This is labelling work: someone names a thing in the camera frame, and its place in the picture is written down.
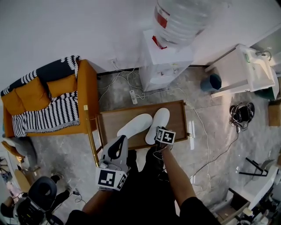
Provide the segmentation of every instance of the black shirt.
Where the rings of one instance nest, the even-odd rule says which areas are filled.
[[[98,222],[102,222],[104,224],[111,224],[111,222],[118,222],[118,224],[135,224],[142,221],[157,221],[165,223],[184,222],[185,224],[220,224],[213,214],[204,206],[202,201],[196,197],[191,197],[186,199],[181,205],[179,217],[174,212],[170,214],[167,212],[161,214],[157,212],[157,210],[155,210],[155,213],[151,211],[145,213],[145,210],[138,211],[138,215],[135,214],[131,217],[130,214],[127,214],[126,208],[122,209],[118,216],[113,215],[110,211],[108,211],[104,213],[104,216],[90,217],[82,211],[74,210],[70,213],[66,225],[98,224]]]

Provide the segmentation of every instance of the gray tile floor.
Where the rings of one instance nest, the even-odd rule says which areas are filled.
[[[98,81],[99,88],[106,87],[117,74],[102,76]],[[229,107],[240,102],[253,102],[256,113],[249,124],[248,130],[239,134],[238,140],[229,151],[218,160],[203,168],[195,176],[194,189],[199,199],[206,206],[219,203],[226,196],[229,187],[243,186],[250,179],[249,176],[239,175],[239,170],[250,171],[252,168],[245,163],[245,157],[249,157],[258,163],[266,159],[276,159],[281,145],[281,128],[268,126],[268,101],[255,96],[253,93],[240,93],[223,97],[211,98],[208,93],[200,90],[200,81],[207,75],[201,68],[188,68],[175,79],[169,89],[179,90],[156,93],[144,100],[138,99],[138,105],[148,105],[161,102],[170,102],[183,99],[186,106],[186,120],[195,123],[195,148],[191,150],[190,140],[178,142],[172,152],[188,174],[194,173],[203,166],[208,159],[208,147],[206,134],[200,119],[208,135],[209,161],[214,160],[219,154],[227,150],[229,144],[237,137],[236,129],[229,121]],[[130,83],[139,87],[138,76],[130,75]],[[117,78],[109,90],[100,100],[100,110],[108,111],[133,107],[129,95],[130,87],[125,79]],[[142,95],[142,91],[134,88],[135,92]],[[99,89],[100,96],[106,89]],[[145,93],[150,95],[157,91]],[[72,188],[77,188],[85,201],[88,201],[97,191],[95,185],[95,165],[90,150],[88,137],[84,134],[34,137],[32,141],[38,152],[42,174],[50,175],[51,170],[60,171],[65,175],[65,181]],[[141,170],[145,163],[147,149],[138,150],[137,164]],[[75,203],[76,196],[70,196],[62,206],[56,210],[55,215],[66,221],[68,214],[73,209],[81,209],[83,202]]]

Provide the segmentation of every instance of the water bottle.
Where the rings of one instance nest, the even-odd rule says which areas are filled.
[[[180,48],[192,43],[224,0],[158,0],[154,31],[160,47]]]

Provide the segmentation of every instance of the wooden tray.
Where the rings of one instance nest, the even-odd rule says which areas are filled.
[[[166,129],[176,132],[175,142],[186,140],[188,133],[184,106],[185,103],[181,100],[176,102],[144,105],[135,108],[101,112],[97,115],[96,120],[101,146],[103,147],[108,143],[108,141],[115,138],[117,136],[117,132],[134,117],[142,113],[148,113],[153,117],[160,108],[167,108],[170,111],[170,119]],[[151,147],[151,145],[148,145],[145,142],[147,132],[148,129],[132,136],[129,139],[129,150]]]

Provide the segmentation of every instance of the blue trash bin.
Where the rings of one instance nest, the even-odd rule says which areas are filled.
[[[207,79],[200,83],[202,91],[217,91],[221,88],[221,78],[217,74],[210,75]]]

